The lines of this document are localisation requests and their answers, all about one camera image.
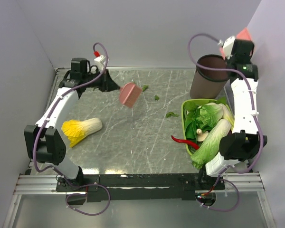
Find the pink hand brush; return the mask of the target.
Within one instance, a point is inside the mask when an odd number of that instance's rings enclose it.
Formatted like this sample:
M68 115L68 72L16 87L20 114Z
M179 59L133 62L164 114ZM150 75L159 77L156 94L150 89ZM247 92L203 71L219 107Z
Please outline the pink hand brush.
M141 92L142 89L135 83L127 83L125 86L120 88L119 101L128 108L132 108Z

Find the pink plastic dustpan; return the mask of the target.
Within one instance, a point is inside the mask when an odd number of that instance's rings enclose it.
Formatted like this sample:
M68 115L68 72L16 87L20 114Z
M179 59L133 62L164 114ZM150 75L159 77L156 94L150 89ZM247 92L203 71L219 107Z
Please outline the pink plastic dustpan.
M251 35L247 28L244 28L236 36L236 40L233 46L232 55L248 54L252 56L254 52L254 42L252 41Z

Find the yellow white napa cabbage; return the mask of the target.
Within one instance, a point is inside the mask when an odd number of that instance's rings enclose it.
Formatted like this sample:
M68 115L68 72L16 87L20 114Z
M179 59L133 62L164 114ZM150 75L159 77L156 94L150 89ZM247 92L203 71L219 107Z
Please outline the yellow white napa cabbage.
M91 118L84 121L65 121L61 130L70 141L70 147L73 148L87 136L100 131L102 127L103 124L99 118Z

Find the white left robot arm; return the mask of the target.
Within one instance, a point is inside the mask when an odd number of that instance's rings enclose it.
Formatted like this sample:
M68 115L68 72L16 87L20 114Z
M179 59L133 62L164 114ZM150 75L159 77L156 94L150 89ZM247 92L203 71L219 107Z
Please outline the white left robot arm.
M59 130L71 107L87 88L97 88L102 92L120 88L111 79L106 65L107 57L103 55L94 59L94 65L85 58L73 58L49 108L34 125L27 125L24 129L28 156L34 162L35 170L41 173L53 169L74 191L83 188L84 175L81 167L66 157L66 145Z

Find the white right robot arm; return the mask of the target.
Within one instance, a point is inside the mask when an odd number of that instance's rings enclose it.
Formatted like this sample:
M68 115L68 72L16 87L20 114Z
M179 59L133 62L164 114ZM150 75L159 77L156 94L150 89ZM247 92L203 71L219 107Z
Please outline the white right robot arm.
M218 154L206 164L206 173L198 177L198 184L203 189L214 184L214 177L234 169L239 162L252 159L252 164L244 171L249 172L267 143L256 106L258 68L251 63L255 45L250 39L231 36L221 46L233 93L235 122L232 133L220 140Z

